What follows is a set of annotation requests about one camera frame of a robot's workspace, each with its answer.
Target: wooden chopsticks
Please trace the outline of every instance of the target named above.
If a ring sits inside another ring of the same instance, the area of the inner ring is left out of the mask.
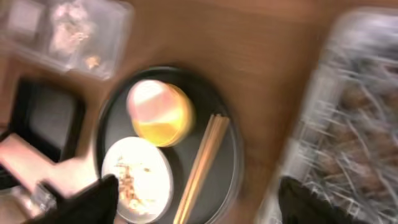
[[[224,138],[229,118],[211,115],[173,224],[186,224]]]

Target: black tray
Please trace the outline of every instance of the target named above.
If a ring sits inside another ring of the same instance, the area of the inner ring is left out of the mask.
[[[186,71],[172,67],[154,67],[141,71],[126,80],[105,104],[99,122],[97,138],[97,165],[101,173],[107,150],[118,140],[137,136],[126,110],[126,98],[130,88],[139,80],[153,79],[171,83],[191,99],[196,121],[190,134],[174,147],[162,148],[170,162],[174,176],[174,197],[167,212],[156,221],[173,223],[184,187],[188,181],[193,161],[205,132],[210,115],[219,113],[231,118],[219,94],[204,80]],[[243,169],[243,147],[236,123],[231,119],[220,151],[205,180],[188,224],[214,223],[236,198]]]
[[[75,155],[84,115],[80,97],[59,86],[22,79],[8,131],[60,162]]]

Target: black object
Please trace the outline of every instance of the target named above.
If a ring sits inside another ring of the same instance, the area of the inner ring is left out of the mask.
[[[219,113],[231,118],[231,114],[219,94],[207,82],[191,73],[172,67],[154,67],[141,71],[126,80],[103,108],[96,152],[99,173],[106,152],[116,141],[137,136],[126,110],[126,99],[131,87],[143,79],[160,80],[179,87],[191,99],[196,113],[196,123],[190,134],[176,146],[161,149],[169,160],[174,176],[174,197],[170,208],[156,223],[170,224],[177,212],[210,115]],[[214,223],[219,218],[237,195],[242,168],[242,142],[236,123],[231,120],[188,224]]]
[[[22,79],[9,131],[59,162],[75,155],[84,114],[85,105],[79,97],[59,87]]]
[[[283,224],[366,224],[321,200],[299,181],[283,177],[279,187]]]
[[[118,207],[118,180],[113,175],[100,179],[56,210],[25,224],[113,224]]]

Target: yellow cup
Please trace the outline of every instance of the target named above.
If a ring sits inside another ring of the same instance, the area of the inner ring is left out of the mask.
[[[167,110],[161,111],[156,119],[150,121],[134,119],[133,115],[132,125],[138,136],[158,147],[168,147],[176,145],[188,134],[193,124],[193,110],[189,98],[180,88],[162,82],[158,84],[173,98],[172,107],[165,106]]]

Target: round black tray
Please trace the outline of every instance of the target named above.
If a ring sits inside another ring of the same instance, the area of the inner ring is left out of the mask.
[[[179,87],[191,99],[195,110],[195,125],[190,134],[176,146],[161,149],[169,160],[172,169],[174,196],[170,208],[156,223],[170,224],[173,223],[210,115],[218,113],[232,117],[219,94],[199,77],[172,67],[153,67],[141,71],[125,81],[110,96],[109,101],[103,108],[99,122],[96,151],[99,174],[108,149],[122,138],[137,136],[127,113],[126,98],[130,88],[142,79],[160,80]],[[208,224],[219,219],[237,196],[243,174],[242,168],[243,147],[241,137],[236,124],[231,119],[188,224]]]

